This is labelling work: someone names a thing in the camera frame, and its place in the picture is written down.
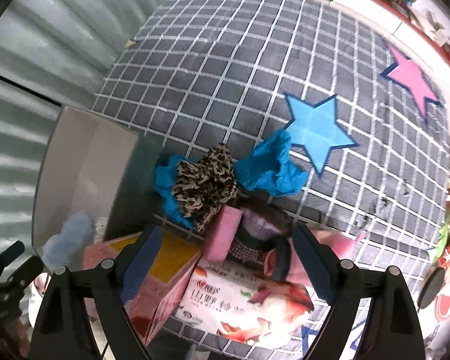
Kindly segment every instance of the screw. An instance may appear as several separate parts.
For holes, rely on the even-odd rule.
[[[105,259],[100,263],[100,266],[103,269],[108,269],[108,268],[113,267],[113,264],[114,264],[114,261],[112,259]]]
[[[394,265],[389,267],[388,270],[394,276],[398,276],[400,274],[400,269],[398,267],[394,266]]]
[[[410,195],[410,186],[408,185],[407,180],[403,180],[401,189],[404,196]]]
[[[368,223],[368,215],[365,215],[365,216],[360,215],[358,217],[358,220],[354,221],[353,224],[355,227],[358,227],[358,229],[360,230],[360,229],[364,229],[366,227],[367,223]]]
[[[377,204],[377,214],[380,214],[382,212],[385,212],[385,210],[388,207],[388,199],[387,198],[381,198],[380,201]]]
[[[55,273],[56,273],[57,275],[63,275],[63,274],[65,273],[66,270],[67,270],[67,269],[66,269],[63,265],[61,265],[61,266],[59,266],[57,269],[55,269]]]
[[[350,261],[349,259],[342,259],[342,261],[340,262],[340,265],[344,269],[352,269],[353,268],[353,262]]]

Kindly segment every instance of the gray grid mat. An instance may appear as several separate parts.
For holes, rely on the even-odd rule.
[[[313,0],[169,0],[136,40],[106,77],[93,110],[154,135],[170,154],[198,159],[224,142],[235,158],[244,157],[290,120],[283,92],[310,103],[337,93],[339,123],[360,147],[333,151],[321,179],[295,149],[292,160],[310,172],[303,190],[257,196],[295,220],[352,235],[369,230],[355,263],[399,266],[411,292],[419,290],[425,250],[444,215],[446,115],[429,104],[425,126],[410,94],[379,76],[394,61],[382,37]],[[327,307],[311,294],[309,326],[316,329]],[[357,322],[368,304],[362,301]],[[167,327],[239,358],[301,356],[299,341],[268,351],[173,318]]]

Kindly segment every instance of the pink box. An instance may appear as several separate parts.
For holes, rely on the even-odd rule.
[[[95,268],[102,260],[118,256],[139,234],[90,245],[84,252],[83,268]],[[150,344],[167,318],[179,305],[195,265],[201,257],[198,246],[171,232],[163,232],[162,247],[138,294],[127,305],[130,321],[144,345]],[[88,314],[99,318],[92,299],[86,299]]]

